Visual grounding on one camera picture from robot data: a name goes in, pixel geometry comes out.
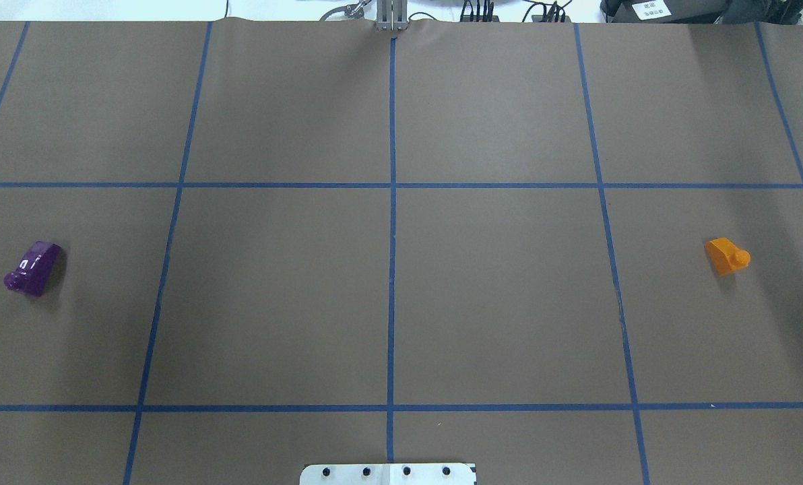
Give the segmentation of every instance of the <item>white plate with holes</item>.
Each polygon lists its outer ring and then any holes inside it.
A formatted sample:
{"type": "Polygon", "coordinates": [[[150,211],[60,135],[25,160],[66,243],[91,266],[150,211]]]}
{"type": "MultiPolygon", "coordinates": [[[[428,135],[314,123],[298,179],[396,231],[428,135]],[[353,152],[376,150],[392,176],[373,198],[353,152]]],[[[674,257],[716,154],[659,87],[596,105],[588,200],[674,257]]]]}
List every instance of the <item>white plate with holes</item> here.
{"type": "Polygon", "coordinates": [[[300,485],[476,485],[469,463],[310,465],[300,485]]]}

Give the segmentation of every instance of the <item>orange object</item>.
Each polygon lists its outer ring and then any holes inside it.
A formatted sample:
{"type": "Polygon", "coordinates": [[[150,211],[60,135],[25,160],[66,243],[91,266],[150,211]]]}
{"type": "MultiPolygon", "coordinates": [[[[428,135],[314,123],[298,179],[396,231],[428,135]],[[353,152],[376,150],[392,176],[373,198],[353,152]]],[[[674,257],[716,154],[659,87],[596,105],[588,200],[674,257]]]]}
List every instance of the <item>orange object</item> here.
{"type": "Polygon", "coordinates": [[[727,237],[710,240],[704,245],[704,249],[707,249],[707,255],[710,256],[710,261],[713,262],[719,276],[740,271],[752,261],[749,251],[738,248],[727,237]]]}

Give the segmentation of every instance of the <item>barcode sticker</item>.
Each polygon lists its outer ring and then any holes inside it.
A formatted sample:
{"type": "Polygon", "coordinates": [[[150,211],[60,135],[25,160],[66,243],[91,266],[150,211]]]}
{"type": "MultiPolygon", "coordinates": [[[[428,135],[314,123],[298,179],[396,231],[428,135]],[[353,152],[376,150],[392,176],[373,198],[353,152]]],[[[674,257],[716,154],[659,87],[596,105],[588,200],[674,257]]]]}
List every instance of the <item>barcode sticker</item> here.
{"type": "Polygon", "coordinates": [[[642,20],[666,18],[666,16],[670,15],[670,10],[668,9],[668,5],[664,3],[664,0],[633,3],[632,8],[635,9],[635,15],[642,20]]]}

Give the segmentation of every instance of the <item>purple object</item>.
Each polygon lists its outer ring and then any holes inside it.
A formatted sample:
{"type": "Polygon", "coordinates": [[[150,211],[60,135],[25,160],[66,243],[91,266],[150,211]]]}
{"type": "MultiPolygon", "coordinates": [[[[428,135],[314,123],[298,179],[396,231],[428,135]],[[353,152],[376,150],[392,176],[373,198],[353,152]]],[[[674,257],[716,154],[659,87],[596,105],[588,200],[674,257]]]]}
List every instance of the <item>purple object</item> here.
{"type": "Polygon", "coordinates": [[[20,294],[42,296],[58,254],[60,246],[38,240],[31,249],[27,249],[19,267],[3,278],[4,285],[20,294]]]}

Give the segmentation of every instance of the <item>horizontal blue line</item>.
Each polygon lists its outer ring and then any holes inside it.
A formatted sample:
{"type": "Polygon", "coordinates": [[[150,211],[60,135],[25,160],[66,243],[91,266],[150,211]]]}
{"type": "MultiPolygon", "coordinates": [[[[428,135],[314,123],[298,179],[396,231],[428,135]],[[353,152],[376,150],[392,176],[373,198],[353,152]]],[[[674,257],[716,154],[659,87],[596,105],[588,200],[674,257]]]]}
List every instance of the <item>horizontal blue line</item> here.
{"type": "MultiPolygon", "coordinates": [[[[0,182],[0,188],[177,188],[177,182],[0,182]]],[[[287,189],[389,189],[390,183],[335,182],[185,182],[186,188],[287,188],[287,189]]],[[[399,189],[596,189],[595,183],[399,183],[399,189]]],[[[659,184],[645,182],[604,183],[607,189],[803,189],[802,184],[659,184]]]]}
{"type": "Polygon", "coordinates": [[[330,404],[330,405],[145,405],[144,412],[385,412],[383,404],[330,404]]]}
{"type": "Polygon", "coordinates": [[[0,412],[135,412],[137,406],[85,404],[0,404],[0,412]]]}
{"type": "Polygon", "coordinates": [[[186,182],[192,188],[284,188],[284,189],[389,189],[389,182],[333,183],[333,182],[186,182]]]}
{"type": "MultiPolygon", "coordinates": [[[[0,412],[136,412],[139,406],[0,404],[0,412]]],[[[146,405],[142,412],[547,412],[803,409],[803,401],[651,402],[591,404],[331,404],[331,405],[146,405]]]]}

